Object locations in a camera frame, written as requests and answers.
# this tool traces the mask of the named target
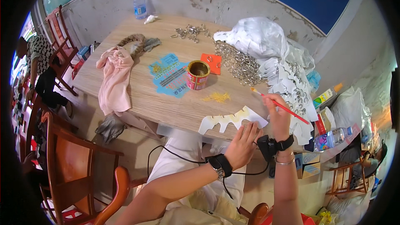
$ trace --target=red tin can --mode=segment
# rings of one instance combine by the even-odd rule
[[[206,87],[207,77],[210,74],[210,66],[203,61],[195,60],[188,65],[188,78],[186,85],[194,90]]]

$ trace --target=black cable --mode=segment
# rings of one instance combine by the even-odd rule
[[[258,172],[258,173],[236,173],[236,172],[232,172],[232,174],[238,174],[238,175],[259,175],[259,174],[262,174],[262,173],[266,172],[267,169],[268,169],[268,166],[270,166],[270,163],[269,163],[269,162],[267,162],[267,167],[265,167],[265,169],[264,169],[263,171]]]
[[[151,155],[151,153],[152,153],[155,149],[160,148],[160,147],[163,147],[163,148],[164,148],[166,151],[168,151],[169,153],[171,153],[171,154],[173,154],[173,155],[176,155],[177,157],[179,157],[179,158],[181,158],[181,159],[183,159],[183,160],[185,160],[185,161],[192,162],[192,163],[199,163],[199,164],[206,163],[206,162],[195,162],[195,161],[192,161],[192,160],[183,158],[183,157],[181,157],[180,155],[177,155],[177,154],[175,154],[174,152],[170,151],[170,150],[167,149],[166,147],[164,147],[164,146],[162,146],[162,145],[158,145],[158,146],[155,147],[152,151],[150,151],[149,156],[148,156],[148,158],[147,158],[147,178],[150,177],[150,175],[149,175],[150,155]]]
[[[163,147],[163,148],[164,148],[166,151],[168,151],[169,153],[171,153],[171,154],[173,154],[173,155],[176,155],[177,157],[179,157],[179,158],[181,158],[181,159],[183,159],[183,160],[185,160],[185,161],[192,162],[192,163],[198,163],[198,164],[204,164],[204,163],[205,163],[205,162],[196,162],[196,161],[192,161],[192,160],[183,158],[183,157],[181,157],[180,155],[177,155],[177,154],[175,154],[174,152],[170,151],[170,150],[167,149],[166,147],[164,147],[164,146],[162,146],[162,145],[158,145],[157,147],[155,147],[154,149],[152,149],[152,151],[150,151],[149,156],[148,156],[148,158],[147,158],[147,177],[150,176],[150,175],[149,175],[150,155],[151,155],[151,153],[152,153],[155,149],[157,149],[157,148],[159,148],[159,147]],[[259,174],[262,174],[262,173],[266,172],[269,165],[270,165],[270,163],[267,162],[267,167],[265,167],[265,169],[264,169],[263,171],[258,172],[258,173],[236,173],[236,172],[232,172],[232,174],[238,174],[238,175],[259,175]],[[229,197],[233,200],[232,195],[230,194],[230,192],[228,191],[228,189],[227,189],[227,187],[226,187],[226,185],[225,185],[225,178],[223,178],[222,181],[223,181],[223,185],[224,185],[224,188],[225,188],[226,192],[228,193]]]

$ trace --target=kettle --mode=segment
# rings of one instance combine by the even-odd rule
[[[95,41],[93,44],[89,45],[90,54],[91,54],[91,55],[93,54],[94,50],[95,50],[99,45],[100,45],[100,43],[98,43],[98,42],[96,42],[96,41]]]

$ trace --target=bottle cap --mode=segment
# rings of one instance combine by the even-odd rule
[[[334,90],[335,92],[338,92],[342,87],[343,87],[343,84],[342,84],[342,83],[339,83],[338,85],[336,85],[336,86],[333,87],[333,90]]]

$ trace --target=pink cloth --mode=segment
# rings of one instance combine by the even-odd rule
[[[120,112],[130,109],[126,87],[133,63],[129,52],[120,46],[110,48],[97,61],[98,69],[104,66],[104,81],[99,90],[99,104],[104,115],[114,111],[116,115],[121,116]]]

